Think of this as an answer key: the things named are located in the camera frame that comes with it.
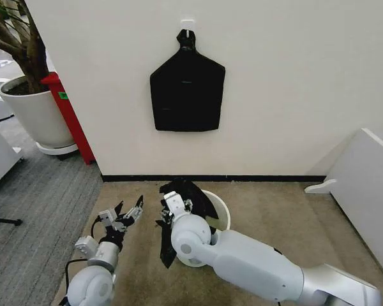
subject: white planter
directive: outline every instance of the white planter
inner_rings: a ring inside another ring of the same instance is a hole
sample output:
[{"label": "white planter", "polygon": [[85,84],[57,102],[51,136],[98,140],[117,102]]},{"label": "white planter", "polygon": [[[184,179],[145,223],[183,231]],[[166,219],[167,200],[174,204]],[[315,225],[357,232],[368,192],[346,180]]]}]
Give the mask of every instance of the white planter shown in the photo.
[{"label": "white planter", "polygon": [[50,91],[25,96],[4,93],[25,79],[21,76],[0,86],[0,96],[13,109],[23,128],[42,147],[57,149],[73,145],[74,139]]}]

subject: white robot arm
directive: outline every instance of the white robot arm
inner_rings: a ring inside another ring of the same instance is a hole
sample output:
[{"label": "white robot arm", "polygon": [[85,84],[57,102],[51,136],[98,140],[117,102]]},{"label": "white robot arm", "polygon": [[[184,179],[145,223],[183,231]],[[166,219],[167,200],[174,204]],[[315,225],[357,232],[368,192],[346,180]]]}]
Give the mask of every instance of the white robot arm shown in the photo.
[{"label": "white robot arm", "polygon": [[380,291],[329,265],[301,268],[273,247],[232,230],[212,236],[206,220],[175,191],[164,195],[178,255],[209,266],[227,282],[274,302],[306,306],[380,306]]},{"label": "white robot arm", "polygon": [[75,244],[86,258],[88,266],[78,272],[68,285],[60,305],[108,306],[114,297],[115,269],[123,238],[129,226],[143,212],[143,196],[126,214],[119,215],[121,202],[115,209],[100,212],[95,222],[102,222],[106,235],[98,243],[92,236],[81,237]]}]

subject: black plastic bag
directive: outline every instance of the black plastic bag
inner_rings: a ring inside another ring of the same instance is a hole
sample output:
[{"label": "black plastic bag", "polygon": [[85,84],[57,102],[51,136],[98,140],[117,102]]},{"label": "black plastic bag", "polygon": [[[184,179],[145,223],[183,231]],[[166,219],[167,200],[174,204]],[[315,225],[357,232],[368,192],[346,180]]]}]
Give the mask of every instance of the black plastic bag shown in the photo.
[{"label": "black plastic bag", "polygon": [[225,68],[196,51],[191,30],[177,35],[180,49],[151,75],[154,124],[160,131],[218,129]]}]

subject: potted plant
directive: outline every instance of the potted plant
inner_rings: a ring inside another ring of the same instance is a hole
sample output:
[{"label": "potted plant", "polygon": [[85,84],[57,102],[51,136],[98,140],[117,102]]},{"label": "potted plant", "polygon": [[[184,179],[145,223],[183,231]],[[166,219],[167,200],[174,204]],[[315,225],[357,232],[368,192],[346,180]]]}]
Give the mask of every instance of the potted plant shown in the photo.
[{"label": "potted plant", "polygon": [[71,152],[75,146],[72,135],[51,92],[40,82],[49,75],[45,45],[24,0],[0,0],[0,49],[24,73],[0,86],[2,99],[42,152]]}]

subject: black stand leg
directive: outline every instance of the black stand leg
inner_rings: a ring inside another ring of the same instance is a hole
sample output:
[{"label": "black stand leg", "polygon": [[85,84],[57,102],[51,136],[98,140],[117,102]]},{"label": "black stand leg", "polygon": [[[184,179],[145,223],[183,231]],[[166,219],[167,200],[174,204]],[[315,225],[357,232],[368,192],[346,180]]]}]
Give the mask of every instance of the black stand leg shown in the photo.
[{"label": "black stand leg", "polygon": [[10,223],[10,224],[14,224],[16,226],[19,226],[20,224],[23,223],[23,221],[21,221],[20,219],[11,220],[11,219],[1,219],[0,218],[0,223]]}]

